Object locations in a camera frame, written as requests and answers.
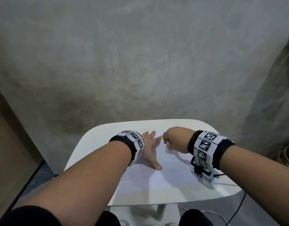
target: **hand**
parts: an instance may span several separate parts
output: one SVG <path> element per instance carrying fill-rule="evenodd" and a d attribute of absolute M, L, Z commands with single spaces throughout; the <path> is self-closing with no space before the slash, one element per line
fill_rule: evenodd
<path fill-rule="evenodd" d="M 142 151 L 142 156 L 158 171 L 162 170 L 161 165 L 157 162 L 156 158 L 153 156 L 152 147 L 157 145 L 162 140 L 162 136 L 154 138 L 156 131 L 153 131 L 150 135 L 149 132 L 143 133 L 142 139 L 144 142 L 144 147 Z"/>
<path fill-rule="evenodd" d="M 194 130 L 188 128 L 177 126 L 169 128 L 163 134 L 163 142 L 166 144 L 169 141 L 169 150 L 176 150 L 177 152 L 186 154 L 189 153 L 187 146 L 194 133 Z"/>

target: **white table base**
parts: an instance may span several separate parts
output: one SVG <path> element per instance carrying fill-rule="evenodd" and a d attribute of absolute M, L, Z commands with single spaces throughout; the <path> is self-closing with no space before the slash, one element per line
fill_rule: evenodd
<path fill-rule="evenodd" d="M 180 221 L 177 204 L 111 206 L 110 212 L 119 220 L 128 221 L 130 226 L 165 226 Z"/>

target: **right hand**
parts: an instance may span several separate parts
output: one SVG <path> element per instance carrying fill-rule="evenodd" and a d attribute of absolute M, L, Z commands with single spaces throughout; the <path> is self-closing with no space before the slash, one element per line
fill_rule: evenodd
<path fill-rule="evenodd" d="M 177 152 L 186 154 L 189 153 L 187 147 L 194 133 L 194 130 L 188 128 L 178 126 L 169 128 L 163 134 L 163 142 L 165 144 L 167 141 L 169 142 L 169 150 L 175 150 Z"/>

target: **wristband with fiducial markers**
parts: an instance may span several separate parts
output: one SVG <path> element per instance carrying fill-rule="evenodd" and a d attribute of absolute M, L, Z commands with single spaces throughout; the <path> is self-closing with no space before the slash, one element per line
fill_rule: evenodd
<path fill-rule="evenodd" d="M 111 141 L 121 141 L 125 143 L 131 150 L 131 161 L 129 166 L 131 167 L 135 161 L 141 156 L 144 142 L 141 135 L 138 132 L 132 130 L 125 130 L 118 133 L 116 136 L 112 137 L 109 142 Z"/>
<path fill-rule="evenodd" d="M 224 152 L 234 145 L 227 137 L 210 131 L 196 131 L 188 143 L 188 151 L 194 156 L 193 163 L 212 171 L 219 170 L 219 162 Z"/>

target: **electronic device on wrist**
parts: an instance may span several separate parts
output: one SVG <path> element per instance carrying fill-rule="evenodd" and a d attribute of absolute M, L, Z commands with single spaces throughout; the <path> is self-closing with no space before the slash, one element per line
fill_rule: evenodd
<path fill-rule="evenodd" d="M 196 131 L 188 144 L 193 155 L 190 168 L 192 173 L 207 188 L 213 189 L 218 179 L 219 162 L 224 152 L 234 145 L 227 137 L 210 131 Z"/>
<path fill-rule="evenodd" d="M 144 142 L 141 135 L 133 130 L 125 130 L 112 137 L 109 142 L 115 140 L 125 143 L 130 148 L 132 157 L 129 166 L 131 167 L 142 154 Z"/>

